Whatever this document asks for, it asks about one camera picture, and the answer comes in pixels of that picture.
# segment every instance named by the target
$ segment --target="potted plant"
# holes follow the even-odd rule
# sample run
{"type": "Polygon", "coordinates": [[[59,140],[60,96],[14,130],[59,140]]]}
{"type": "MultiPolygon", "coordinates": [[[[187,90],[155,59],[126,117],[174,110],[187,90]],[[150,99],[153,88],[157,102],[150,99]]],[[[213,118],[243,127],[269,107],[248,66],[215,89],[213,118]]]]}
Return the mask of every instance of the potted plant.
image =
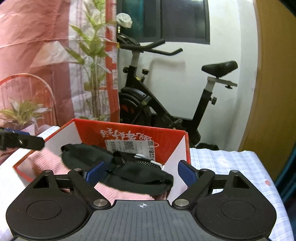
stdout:
{"type": "Polygon", "coordinates": [[[76,59],[76,62],[73,63],[81,65],[88,77],[88,81],[83,83],[84,90],[90,93],[90,97],[84,100],[84,105],[88,109],[88,115],[80,116],[81,119],[105,121],[108,117],[101,113],[101,110],[104,109],[104,103],[106,102],[104,98],[106,97],[100,93],[100,88],[102,82],[106,79],[106,74],[111,74],[111,71],[104,66],[105,58],[108,56],[108,53],[105,51],[106,38],[102,34],[102,31],[104,32],[104,29],[108,25],[105,20],[105,4],[105,0],[92,0],[89,3],[84,2],[87,22],[92,27],[91,33],[84,33],[79,27],[70,25],[80,36],[77,44],[83,55],[80,55],[70,47],[64,47],[76,59]]]}
{"type": "Polygon", "coordinates": [[[36,104],[33,100],[17,102],[9,99],[11,109],[0,110],[0,119],[4,120],[1,125],[4,128],[12,130],[21,130],[35,135],[35,127],[37,120],[43,119],[42,114],[51,111],[51,109],[43,107],[43,104],[36,104]]]}

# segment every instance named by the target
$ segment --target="pink towel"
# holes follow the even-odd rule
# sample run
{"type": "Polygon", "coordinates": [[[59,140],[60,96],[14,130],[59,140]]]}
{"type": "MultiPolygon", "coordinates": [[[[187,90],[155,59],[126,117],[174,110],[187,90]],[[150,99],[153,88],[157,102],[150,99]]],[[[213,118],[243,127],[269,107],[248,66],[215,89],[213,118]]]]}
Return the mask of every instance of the pink towel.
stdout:
{"type": "MultiPolygon", "coordinates": [[[[29,155],[28,159],[33,165],[35,173],[38,175],[44,170],[52,170],[55,175],[67,174],[68,169],[62,162],[61,158],[53,154],[46,148],[41,151],[34,151],[33,154],[29,155]]],[[[94,187],[99,191],[105,198],[109,200],[111,204],[117,200],[154,200],[148,194],[137,194],[131,192],[119,191],[117,189],[108,187],[102,183],[97,183],[94,187]]]]}

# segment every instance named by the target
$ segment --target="white plastic bag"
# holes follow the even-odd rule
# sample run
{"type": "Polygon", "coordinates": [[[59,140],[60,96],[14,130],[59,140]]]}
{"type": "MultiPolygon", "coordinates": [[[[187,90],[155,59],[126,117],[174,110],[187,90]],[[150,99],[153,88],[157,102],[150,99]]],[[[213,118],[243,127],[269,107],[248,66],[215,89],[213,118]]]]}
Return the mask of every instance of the white plastic bag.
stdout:
{"type": "Polygon", "coordinates": [[[122,12],[116,15],[116,21],[120,26],[123,26],[124,28],[131,28],[133,24],[130,15],[122,12]]]}

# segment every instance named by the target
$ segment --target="seat post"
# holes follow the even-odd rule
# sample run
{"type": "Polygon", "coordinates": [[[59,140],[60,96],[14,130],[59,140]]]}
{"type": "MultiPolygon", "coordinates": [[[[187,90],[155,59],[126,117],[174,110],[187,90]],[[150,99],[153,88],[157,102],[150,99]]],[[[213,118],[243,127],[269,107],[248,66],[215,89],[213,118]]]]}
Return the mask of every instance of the seat post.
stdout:
{"type": "Polygon", "coordinates": [[[222,80],[219,79],[218,77],[213,78],[213,77],[208,77],[207,78],[207,84],[202,92],[202,97],[200,98],[200,101],[198,103],[198,106],[196,108],[196,111],[194,113],[193,119],[192,119],[192,129],[196,130],[202,120],[202,117],[205,113],[205,110],[207,108],[207,105],[209,101],[212,100],[211,96],[213,93],[213,88],[215,86],[215,83],[220,83],[226,86],[234,86],[237,87],[236,83],[233,83],[229,80],[222,80]]]}
{"type": "Polygon", "coordinates": [[[140,52],[133,51],[132,53],[133,53],[133,57],[131,59],[131,66],[137,68],[138,62],[139,62],[139,57],[140,57],[140,52]]]}
{"type": "Polygon", "coordinates": [[[207,81],[206,87],[204,88],[202,92],[202,96],[200,98],[200,101],[198,102],[198,106],[196,108],[196,111],[194,113],[193,119],[192,119],[192,130],[196,131],[198,126],[200,125],[200,122],[202,120],[202,117],[205,113],[205,110],[207,108],[207,105],[209,101],[211,100],[212,91],[214,88],[215,82],[214,81],[207,81]]]}

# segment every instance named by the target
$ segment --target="cardboard box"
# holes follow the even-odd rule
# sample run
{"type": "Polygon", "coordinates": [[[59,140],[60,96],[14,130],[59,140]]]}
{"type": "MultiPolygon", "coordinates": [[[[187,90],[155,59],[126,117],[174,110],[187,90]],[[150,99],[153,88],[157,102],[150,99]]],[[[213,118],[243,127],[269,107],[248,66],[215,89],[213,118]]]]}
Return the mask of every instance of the cardboard box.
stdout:
{"type": "MultiPolygon", "coordinates": [[[[131,144],[137,141],[140,144],[154,143],[151,153],[155,160],[163,165],[163,170],[174,176],[174,184],[169,193],[170,203],[183,193],[187,186],[178,175],[178,162],[186,160],[190,163],[188,134],[185,131],[163,129],[147,126],[136,126],[121,123],[101,122],[93,120],[73,119],[47,139],[45,147],[52,153],[61,155],[61,146],[66,144],[97,145],[106,148],[106,144],[125,141],[131,144]]],[[[14,168],[19,175],[27,181],[35,178],[32,165],[27,157],[32,154],[30,151],[14,168]]]]}

